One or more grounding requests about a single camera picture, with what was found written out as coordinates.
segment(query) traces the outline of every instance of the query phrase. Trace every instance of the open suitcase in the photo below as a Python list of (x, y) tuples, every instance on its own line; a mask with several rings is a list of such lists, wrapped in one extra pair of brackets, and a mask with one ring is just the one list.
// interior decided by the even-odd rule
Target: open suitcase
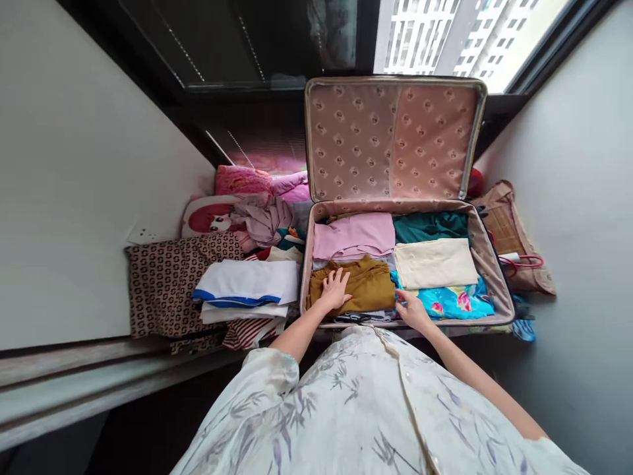
[[(504, 325), (512, 297), (475, 207), (463, 201), (487, 89), (476, 79), (338, 77), (310, 80), (305, 89), (310, 211), (301, 312), (306, 310), (315, 223), (353, 211), (458, 211), (468, 215), (471, 253), (495, 314), (447, 319), (439, 326)], [(402, 320), (376, 327), (406, 327)], [(328, 323), (342, 329), (353, 323)]]

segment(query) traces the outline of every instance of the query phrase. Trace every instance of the sleeve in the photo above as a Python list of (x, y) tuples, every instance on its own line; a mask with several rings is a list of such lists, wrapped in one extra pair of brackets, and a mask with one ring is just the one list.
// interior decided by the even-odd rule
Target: sleeve
[(299, 365), (289, 354), (273, 348), (251, 351), (209, 409), (172, 475), (191, 473), (204, 457), (219, 457), (246, 419), (281, 403), (282, 394), (298, 382)]
[(589, 475), (582, 467), (575, 464), (558, 445), (546, 437), (539, 440), (525, 439), (539, 465), (548, 473), (564, 473), (569, 475)]

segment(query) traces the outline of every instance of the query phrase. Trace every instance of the wall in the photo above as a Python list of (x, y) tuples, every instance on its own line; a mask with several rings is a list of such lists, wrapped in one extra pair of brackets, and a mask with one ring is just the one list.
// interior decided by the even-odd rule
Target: wall
[(213, 167), (54, 0), (0, 3), (0, 65), (0, 350), (129, 334), (129, 232)]
[(615, 7), (490, 149), (557, 285), (497, 377), (591, 473), (633, 472), (633, 0)]

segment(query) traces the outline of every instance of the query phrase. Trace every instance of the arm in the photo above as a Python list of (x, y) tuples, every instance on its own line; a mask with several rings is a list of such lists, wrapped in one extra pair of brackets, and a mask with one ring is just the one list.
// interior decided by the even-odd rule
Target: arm
[(269, 348), (276, 348), (292, 356), (297, 363), (305, 354), (310, 341), (312, 340), (318, 324), (321, 323), (325, 315), (351, 299), (351, 295), (345, 293), (345, 286), (349, 280), (349, 272), (343, 276), (343, 268), (340, 267), (336, 273), (323, 279), (323, 293), (312, 307), (290, 325)]
[(411, 328), (418, 330), (433, 345), (448, 371), (492, 402), (526, 439), (549, 438), (512, 396), (442, 333), (415, 295), (404, 290), (396, 290), (396, 293), (398, 313)]

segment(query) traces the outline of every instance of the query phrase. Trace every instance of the teal shirt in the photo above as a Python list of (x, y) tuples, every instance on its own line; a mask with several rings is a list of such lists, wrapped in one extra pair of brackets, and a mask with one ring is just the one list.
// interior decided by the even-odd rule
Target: teal shirt
[(442, 211), (394, 216), (396, 244), (433, 241), (441, 238), (468, 238), (468, 217)]

